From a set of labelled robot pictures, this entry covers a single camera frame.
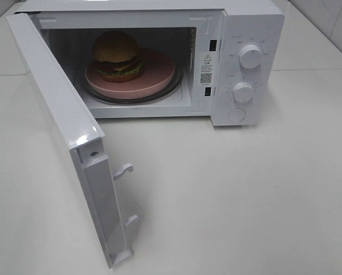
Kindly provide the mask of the glass microwave turntable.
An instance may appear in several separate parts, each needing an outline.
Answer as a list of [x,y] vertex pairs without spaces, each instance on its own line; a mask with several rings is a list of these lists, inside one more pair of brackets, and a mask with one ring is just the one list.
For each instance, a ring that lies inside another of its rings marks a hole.
[[148,104],[153,103],[159,100],[163,100],[167,97],[170,97],[175,91],[181,86],[183,80],[183,73],[177,69],[176,73],[172,77],[170,83],[163,88],[161,91],[154,93],[153,95],[149,95],[146,97],[141,97],[138,99],[113,99],[110,97],[103,96],[96,92],[89,84],[86,85],[86,92],[95,100],[103,102],[105,104],[112,105],[139,105],[139,104]]

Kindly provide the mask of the white microwave door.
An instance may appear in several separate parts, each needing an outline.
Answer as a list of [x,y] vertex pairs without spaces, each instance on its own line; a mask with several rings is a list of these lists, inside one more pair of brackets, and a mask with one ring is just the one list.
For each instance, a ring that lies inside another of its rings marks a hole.
[[125,228],[137,215],[122,219],[115,181],[133,165],[112,172],[103,146],[104,132],[68,79],[41,35],[33,16],[10,15],[7,23],[27,69],[41,112],[59,152],[70,157],[109,268],[131,256]]

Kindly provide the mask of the burger with lettuce and cheese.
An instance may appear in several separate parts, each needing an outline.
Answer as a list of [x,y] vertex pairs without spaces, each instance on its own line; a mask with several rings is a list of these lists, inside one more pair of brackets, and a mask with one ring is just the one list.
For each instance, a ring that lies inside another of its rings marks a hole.
[[98,36],[92,46],[95,70],[105,80],[122,83],[143,73],[143,57],[136,40],[117,30]]

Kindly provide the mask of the upper white power knob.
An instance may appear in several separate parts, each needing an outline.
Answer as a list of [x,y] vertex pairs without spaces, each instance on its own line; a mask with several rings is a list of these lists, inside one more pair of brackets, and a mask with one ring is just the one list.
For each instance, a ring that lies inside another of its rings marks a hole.
[[238,51],[239,63],[243,68],[253,69],[260,65],[263,50],[260,45],[249,43],[242,45]]

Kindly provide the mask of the lower white timer knob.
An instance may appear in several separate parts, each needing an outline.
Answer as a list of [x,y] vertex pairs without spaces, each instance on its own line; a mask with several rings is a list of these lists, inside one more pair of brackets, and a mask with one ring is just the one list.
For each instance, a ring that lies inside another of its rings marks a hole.
[[241,81],[232,88],[233,98],[238,103],[246,103],[252,99],[254,88],[249,82]]

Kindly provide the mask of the white microwave oven body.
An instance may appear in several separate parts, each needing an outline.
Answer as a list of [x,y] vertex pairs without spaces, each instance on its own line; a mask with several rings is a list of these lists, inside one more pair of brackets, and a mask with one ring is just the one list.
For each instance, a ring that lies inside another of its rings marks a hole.
[[[271,1],[27,1],[15,14],[33,16],[52,54],[95,119],[208,116],[213,125],[253,125],[280,39],[284,15]],[[112,105],[85,90],[85,69],[96,37],[108,30],[131,35],[142,48],[168,55],[183,73],[181,86],[170,97],[148,104]],[[238,51],[255,43],[262,61],[243,68]],[[198,57],[215,52],[213,82],[200,85]],[[254,95],[246,103],[234,100],[232,88],[246,81]],[[229,120],[235,108],[243,121]]]

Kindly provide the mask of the round door release button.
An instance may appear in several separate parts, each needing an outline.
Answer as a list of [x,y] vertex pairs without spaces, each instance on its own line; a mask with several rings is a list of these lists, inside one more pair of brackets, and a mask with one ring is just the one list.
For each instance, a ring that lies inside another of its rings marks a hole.
[[242,108],[235,108],[235,109],[232,109],[229,113],[228,113],[228,118],[229,120],[231,121],[234,121],[234,122],[240,122],[240,121],[243,121],[244,118],[246,116],[246,112],[244,109]]

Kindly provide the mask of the pink round plate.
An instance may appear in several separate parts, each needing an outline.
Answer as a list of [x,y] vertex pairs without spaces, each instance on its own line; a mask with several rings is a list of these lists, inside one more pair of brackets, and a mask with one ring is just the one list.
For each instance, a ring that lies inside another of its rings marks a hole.
[[134,62],[120,68],[105,70],[97,61],[85,69],[89,86],[104,97],[133,100],[154,95],[174,77],[176,65],[166,54],[141,48]]

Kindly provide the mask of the warning label with QR code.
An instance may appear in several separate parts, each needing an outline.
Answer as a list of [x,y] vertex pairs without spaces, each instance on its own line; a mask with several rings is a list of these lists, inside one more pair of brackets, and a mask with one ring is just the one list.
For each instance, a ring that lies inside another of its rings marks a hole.
[[199,53],[198,80],[200,85],[207,85],[213,82],[216,60],[215,52]]

